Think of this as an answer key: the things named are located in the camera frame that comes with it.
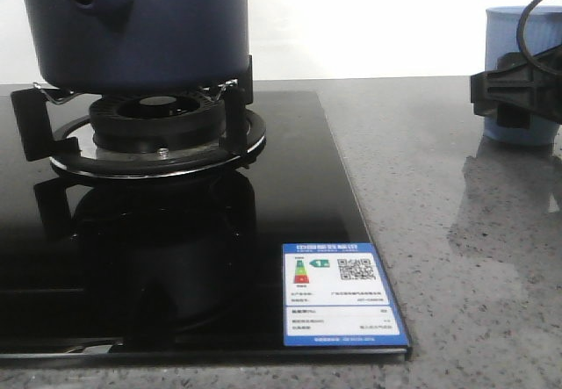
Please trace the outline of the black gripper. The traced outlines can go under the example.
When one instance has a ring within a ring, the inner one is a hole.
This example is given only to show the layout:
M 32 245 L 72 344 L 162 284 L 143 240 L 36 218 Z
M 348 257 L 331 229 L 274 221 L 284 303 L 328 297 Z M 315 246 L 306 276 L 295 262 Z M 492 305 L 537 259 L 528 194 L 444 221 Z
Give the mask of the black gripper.
M 525 61 L 521 54 L 509 53 L 503 57 L 503 68 L 471 76 L 473 112 L 507 128 L 528 129 L 533 117 L 559 124 L 561 47 L 543 51 L 537 58 L 555 72 L 545 72 Z

